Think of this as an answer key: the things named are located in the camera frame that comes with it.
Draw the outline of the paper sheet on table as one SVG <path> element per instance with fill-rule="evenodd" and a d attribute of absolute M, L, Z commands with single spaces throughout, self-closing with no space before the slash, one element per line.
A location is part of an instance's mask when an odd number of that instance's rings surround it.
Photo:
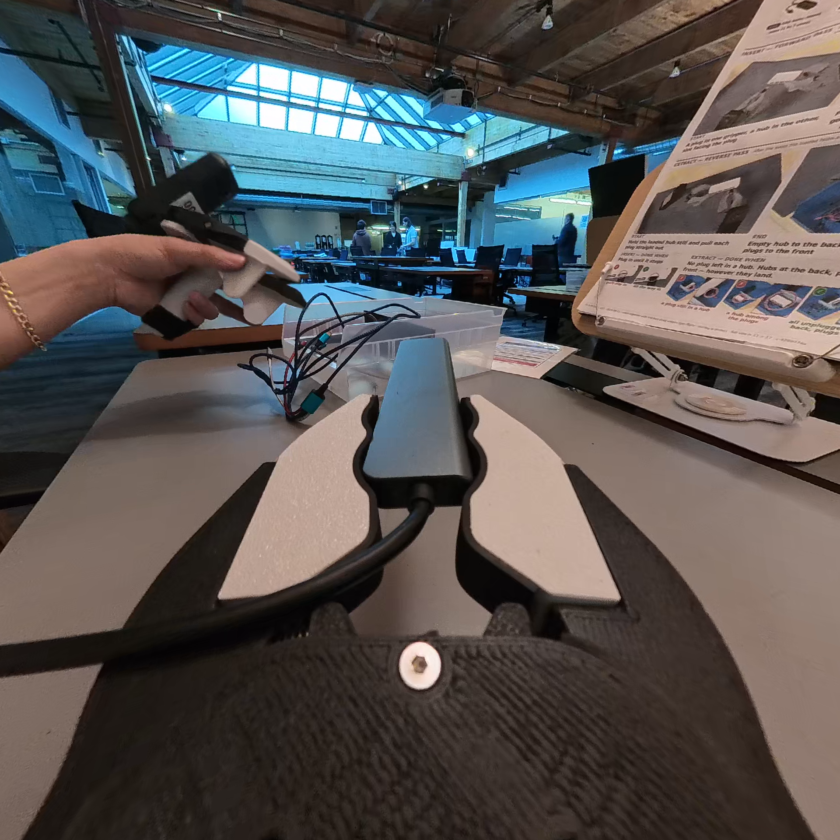
<path fill-rule="evenodd" d="M 530 339 L 500 336 L 491 369 L 531 379 L 541 379 L 578 350 L 573 347 Z"/>

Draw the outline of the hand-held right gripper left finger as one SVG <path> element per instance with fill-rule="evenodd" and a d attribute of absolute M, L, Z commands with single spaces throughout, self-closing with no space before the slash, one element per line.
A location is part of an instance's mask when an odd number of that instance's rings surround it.
<path fill-rule="evenodd" d="M 378 409 L 377 396 L 359 395 L 283 450 L 222 583 L 220 602 L 285 591 L 380 538 L 375 496 L 361 474 Z"/>

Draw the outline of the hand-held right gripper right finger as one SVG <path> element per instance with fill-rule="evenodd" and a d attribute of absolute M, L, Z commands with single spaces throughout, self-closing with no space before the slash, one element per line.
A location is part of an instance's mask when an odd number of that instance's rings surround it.
<path fill-rule="evenodd" d="M 482 606 L 616 606 L 621 595 L 567 465 L 483 396 L 462 400 L 476 476 L 458 529 L 456 574 Z"/>

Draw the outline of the printed instruction sheet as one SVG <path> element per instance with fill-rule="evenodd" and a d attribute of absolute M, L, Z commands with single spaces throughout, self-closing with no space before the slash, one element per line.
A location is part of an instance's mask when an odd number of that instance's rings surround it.
<path fill-rule="evenodd" d="M 764 2 L 580 311 L 838 361 L 839 6 Z"/>

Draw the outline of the clear plastic bin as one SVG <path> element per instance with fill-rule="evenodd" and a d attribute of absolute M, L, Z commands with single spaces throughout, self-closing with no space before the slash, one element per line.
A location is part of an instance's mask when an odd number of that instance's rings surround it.
<path fill-rule="evenodd" d="M 300 373 L 297 396 L 327 383 L 348 402 L 384 394 L 397 351 L 409 340 L 445 340 L 458 379 L 488 371 L 503 314 L 501 308 L 436 297 L 387 293 L 372 299 L 330 288 L 304 310 L 286 308 L 282 351 Z"/>

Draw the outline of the wooden office desk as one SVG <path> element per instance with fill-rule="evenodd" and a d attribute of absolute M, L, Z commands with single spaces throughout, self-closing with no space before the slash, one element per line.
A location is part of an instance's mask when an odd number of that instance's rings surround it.
<path fill-rule="evenodd" d="M 380 287 L 385 275 L 410 277 L 410 283 L 437 287 L 438 281 L 446 279 L 452 288 L 481 289 L 480 295 L 490 294 L 495 285 L 496 271 L 492 268 L 479 268 L 466 264 L 462 266 L 441 266 L 438 261 L 420 257 L 389 257 L 381 255 L 352 255 L 353 262 L 360 273 L 370 275 L 374 285 Z"/>
<path fill-rule="evenodd" d="M 525 287 L 518 294 L 526 299 L 525 312 L 543 316 L 545 334 L 556 333 L 563 318 L 571 316 L 571 308 L 579 288 L 567 286 Z"/>

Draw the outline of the white card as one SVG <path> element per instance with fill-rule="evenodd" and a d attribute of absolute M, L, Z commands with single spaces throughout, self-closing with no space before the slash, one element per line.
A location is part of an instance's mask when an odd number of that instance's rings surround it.
<path fill-rule="evenodd" d="M 676 383 L 659 377 L 609 385 L 602 392 L 644 413 L 769 459 L 804 464 L 839 449 L 837 424 L 690 381 Z"/>

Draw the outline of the black monitor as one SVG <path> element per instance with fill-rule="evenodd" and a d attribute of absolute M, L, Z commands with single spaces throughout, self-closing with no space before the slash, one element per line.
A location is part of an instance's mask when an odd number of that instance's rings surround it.
<path fill-rule="evenodd" d="M 646 176 L 647 156 L 629 155 L 588 171 L 591 219 L 620 216 Z"/>

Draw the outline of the tan cardboard box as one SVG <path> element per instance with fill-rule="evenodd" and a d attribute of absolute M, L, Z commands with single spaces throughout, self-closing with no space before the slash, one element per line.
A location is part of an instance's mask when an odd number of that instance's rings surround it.
<path fill-rule="evenodd" d="M 592 266 L 612 233 L 619 216 L 602 216 L 590 219 L 585 234 L 585 262 Z"/>

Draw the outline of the ceiling projector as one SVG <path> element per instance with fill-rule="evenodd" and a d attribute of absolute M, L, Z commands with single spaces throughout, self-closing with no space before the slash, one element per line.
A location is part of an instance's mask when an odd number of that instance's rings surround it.
<path fill-rule="evenodd" d="M 475 110 L 476 96 L 464 77 L 444 73 L 435 84 L 423 103 L 426 122 L 451 125 L 466 119 Z"/>

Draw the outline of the person's left hand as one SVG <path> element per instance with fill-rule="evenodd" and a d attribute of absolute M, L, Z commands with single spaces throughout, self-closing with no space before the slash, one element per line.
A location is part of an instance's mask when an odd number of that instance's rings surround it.
<path fill-rule="evenodd" d="M 172 237 L 126 234 L 86 239 L 43 253 L 43 282 L 31 297 L 38 323 L 52 335 L 98 310 L 121 308 L 144 315 L 192 270 L 238 270 L 245 257 Z"/>

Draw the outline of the person's left forearm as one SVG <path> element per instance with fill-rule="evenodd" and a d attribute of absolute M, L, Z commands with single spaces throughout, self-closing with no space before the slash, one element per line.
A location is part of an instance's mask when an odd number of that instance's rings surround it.
<path fill-rule="evenodd" d="M 54 291 L 41 255 L 1 265 L 1 365 L 33 352 L 46 352 L 54 335 Z"/>

